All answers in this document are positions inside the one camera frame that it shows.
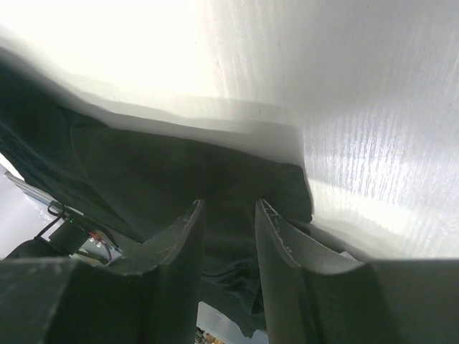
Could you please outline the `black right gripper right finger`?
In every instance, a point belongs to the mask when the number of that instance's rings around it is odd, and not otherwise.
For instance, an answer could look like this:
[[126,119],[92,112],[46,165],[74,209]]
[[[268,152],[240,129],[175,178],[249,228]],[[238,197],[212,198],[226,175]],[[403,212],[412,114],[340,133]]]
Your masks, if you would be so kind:
[[258,201],[257,254],[271,343],[456,343],[458,261],[345,257]]

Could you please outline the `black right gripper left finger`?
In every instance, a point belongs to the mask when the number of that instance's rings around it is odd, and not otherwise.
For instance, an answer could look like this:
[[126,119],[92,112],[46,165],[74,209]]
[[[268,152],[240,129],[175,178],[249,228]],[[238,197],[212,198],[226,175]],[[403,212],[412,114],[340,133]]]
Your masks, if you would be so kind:
[[1,262],[3,343],[193,343],[205,207],[104,267],[64,257]]

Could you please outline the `black t shirt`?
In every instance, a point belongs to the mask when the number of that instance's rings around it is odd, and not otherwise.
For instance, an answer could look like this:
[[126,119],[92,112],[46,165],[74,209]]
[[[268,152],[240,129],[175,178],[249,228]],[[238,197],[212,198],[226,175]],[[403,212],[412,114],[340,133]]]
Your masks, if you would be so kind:
[[25,181],[138,243],[207,204],[201,299],[251,336],[264,330],[255,204],[305,226],[301,167],[185,138],[110,127],[1,53],[1,153]]

